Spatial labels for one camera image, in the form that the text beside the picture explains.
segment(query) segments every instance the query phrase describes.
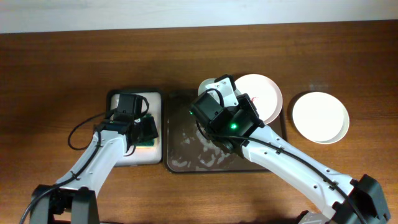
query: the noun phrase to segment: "wooden table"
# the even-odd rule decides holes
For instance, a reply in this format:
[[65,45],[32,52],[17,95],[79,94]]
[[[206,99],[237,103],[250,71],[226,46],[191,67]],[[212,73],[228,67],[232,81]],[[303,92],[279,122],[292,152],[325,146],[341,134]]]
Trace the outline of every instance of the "wooden table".
[[[104,110],[109,90],[197,88],[224,73],[270,77],[285,108],[308,90],[341,100],[351,118],[343,140],[312,143],[287,116],[289,141],[376,178],[396,220],[398,22],[379,21],[0,35],[0,222],[19,221],[36,186],[71,168],[81,152],[67,136]],[[86,125],[73,142],[91,134]],[[163,164],[113,169],[98,206],[102,221],[124,223],[272,223],[317,210],[271,173],[174,175]]]

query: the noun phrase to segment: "green led light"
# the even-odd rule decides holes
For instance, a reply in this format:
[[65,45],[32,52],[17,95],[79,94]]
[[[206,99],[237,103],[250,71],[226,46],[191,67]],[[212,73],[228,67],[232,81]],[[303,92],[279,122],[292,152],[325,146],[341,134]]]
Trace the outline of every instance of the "green led light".
[[236,125],[236,124],[231,124],[231,129],[232,129],[232,130],[235,130],[236,128],[238,128],[238,125]]

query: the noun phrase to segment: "white dish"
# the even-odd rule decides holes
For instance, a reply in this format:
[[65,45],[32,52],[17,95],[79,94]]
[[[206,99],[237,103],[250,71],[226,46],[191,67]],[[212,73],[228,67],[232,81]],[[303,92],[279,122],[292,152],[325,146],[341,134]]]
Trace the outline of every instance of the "white dish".
[[307,139],[331,144],[347,133],[349,116],[337,98],[327,93],[313,92],[303,95],[294,104],[293,122]]
[[264,75],[245,75],[235,81],[236,88],[247,93],[265,124],[275,120],[283,105],[279,87]]

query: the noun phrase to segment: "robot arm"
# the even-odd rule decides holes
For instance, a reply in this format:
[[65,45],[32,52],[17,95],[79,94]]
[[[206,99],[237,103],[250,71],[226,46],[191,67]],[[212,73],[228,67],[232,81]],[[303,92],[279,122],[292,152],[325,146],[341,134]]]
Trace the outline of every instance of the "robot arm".
[[148,110],[144,97],[120,94],[117,108],[106,113],[86,151],[69,172],[55,185],[39,185],[34,190],[32,203],[20,223],[31,209],[30,223],[57,223],[54,214],[71,211],[71,223],[99,224],[96,196],[114,165],[130,146],[158,137],[153,117],[144,118],[147,110],[141,112],[143,101]]
[[278,175],[310,199],[329,223],[386,223],[391,218],[376,180],[364,175],[358,182],[284,141],[258,118],[256,107],[236,89],[232,76],[204,84],[190,112],[204,127],[205,137],[222,150]]
[[[98,195],[112,168],[122,158],[127,149],[126,135],[119,134],[117,131],[103,130],[101,138],[101,148],[88,167],[75,180],[60,187],[61,189],[79,190],[82,187],[86,187]],[[97,142],[98,134],[94,133],[93,140],[91,140],[86,151],[69,172],[56,181],[56,184],[68,180],[83,167],[88,158],[93,154]]]
[[[315,159],[312,159],[276,135],[269,126],[257,128],[250,137],[260,139],[264,142],[269,142],[278,148],[283,148],[284,151],[290,152],[299,156],[301,159],[304,159],[320,172],[323,172],[323,174],[333,182],[338,183],[338,186],[346,195],[352,191],[353,186],[350,184],[352,177],[340,174],[339,172],[324,166]],[[291,186],[303,193],[327,218],[332,218],[335,214],[336,211],[332,208],[335,202],[344,202],[343,196],[331,187],[330,184],[325,182],[322,177],[290,156],[252,141],[249,141],[247,146],[242,147],[242,152],[246,159],[269,169],[271,172],[278,175],[284,181],[288,182]]]

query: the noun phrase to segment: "white plate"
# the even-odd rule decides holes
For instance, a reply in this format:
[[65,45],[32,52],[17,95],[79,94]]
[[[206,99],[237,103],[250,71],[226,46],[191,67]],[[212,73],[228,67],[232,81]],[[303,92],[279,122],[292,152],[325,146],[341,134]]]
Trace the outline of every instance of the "white plate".
[[279,87],[264,75],[245,75],[235,81],[236,88],[243,94],[247,93],[257,108],[259,118],[265,124],[275,120],[283,104]]
[[344,105],[327,93],[307,93],[293,107],[293,122],[307,139],[320,144],[331,144],[344,137],[349,127],[349,116]]

